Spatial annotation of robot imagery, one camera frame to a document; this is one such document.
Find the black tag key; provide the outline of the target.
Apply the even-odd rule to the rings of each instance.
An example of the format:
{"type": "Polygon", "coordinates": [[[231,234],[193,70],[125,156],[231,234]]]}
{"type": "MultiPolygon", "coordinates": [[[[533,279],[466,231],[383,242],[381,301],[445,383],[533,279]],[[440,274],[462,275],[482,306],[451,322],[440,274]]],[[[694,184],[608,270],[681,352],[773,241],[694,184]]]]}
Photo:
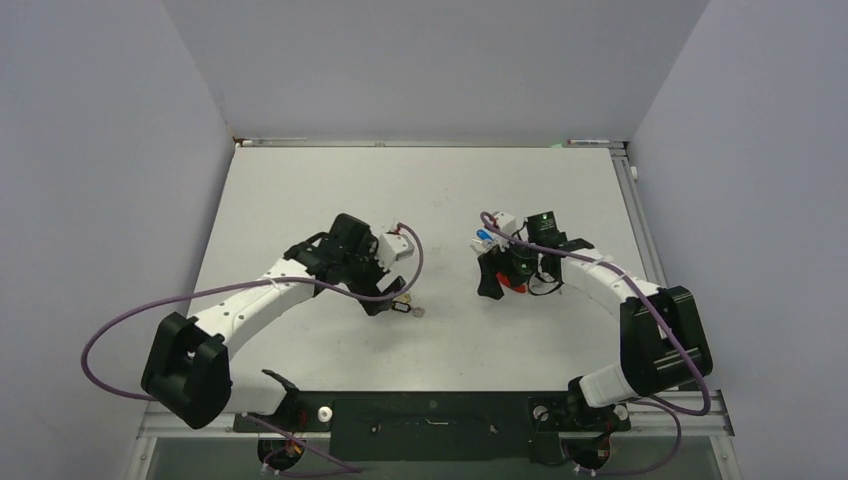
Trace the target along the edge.
{"type": "Polygon", "coordinates": [[[393,301],[391,304],[391,309],[402,313],[410,313],[413,310],[413,307],[406,302],[393,301]]]}

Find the red handled metal key holder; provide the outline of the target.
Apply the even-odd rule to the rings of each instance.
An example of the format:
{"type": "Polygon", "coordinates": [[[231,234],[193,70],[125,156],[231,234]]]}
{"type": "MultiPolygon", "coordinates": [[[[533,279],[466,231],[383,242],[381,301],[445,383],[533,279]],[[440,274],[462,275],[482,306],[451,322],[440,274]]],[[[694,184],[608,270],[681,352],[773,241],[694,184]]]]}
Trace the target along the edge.
{"type": "Polygon", "coordinates": [[[526,285],[536,268],[536,257],[529,249],[515,243],[503,246],[479,239],[471,242],[471,248],[477,255],[480,269],[476,290],[479,296],[499,300],[504,296],[504,287],[518,293],[526,292],[526,285]]]}

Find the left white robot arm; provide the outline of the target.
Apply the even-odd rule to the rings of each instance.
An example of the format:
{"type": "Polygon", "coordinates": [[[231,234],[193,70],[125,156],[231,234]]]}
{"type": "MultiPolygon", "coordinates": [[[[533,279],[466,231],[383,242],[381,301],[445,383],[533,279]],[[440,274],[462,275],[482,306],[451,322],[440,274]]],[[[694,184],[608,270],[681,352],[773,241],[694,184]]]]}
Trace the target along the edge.
{"type": "Polygon", "coordinates": [[[254,281],[224,287],[228,298],[189,317],[173,313],[156,330],[141,377],[142,389],[193,429],[222,414],[256,413],[274,430],[296,421],[296,387],[264,369],[237,376],[238,351],[296,306],[333,291],[356,299],[375,316],[391,309],[413,280],[381,281],[396,263],[421,258],[422,243],[407,225],[378,234],[340,213],[331,227],[288,248],[254,281]]]}

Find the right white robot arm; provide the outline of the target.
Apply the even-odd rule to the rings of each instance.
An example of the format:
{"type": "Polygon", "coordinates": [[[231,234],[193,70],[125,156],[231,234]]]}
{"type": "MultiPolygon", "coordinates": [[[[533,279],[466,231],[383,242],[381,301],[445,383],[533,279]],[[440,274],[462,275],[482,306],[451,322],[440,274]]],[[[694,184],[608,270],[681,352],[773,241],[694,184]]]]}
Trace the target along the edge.
{"type": "Polygon", "coordinates": [[[482,297],[529,287],[533,279],[571,287],[618,320],[618,358],[569,381],[567,419],[589,428],[605,410],[650,399],[674,413],[704,416],[712,406],[705,378],[713,359],[691,291],[639,278],[583,238],[559,230],[552,212],[525,223],[503,212],[482,212],[472,247],[482,297]]]}

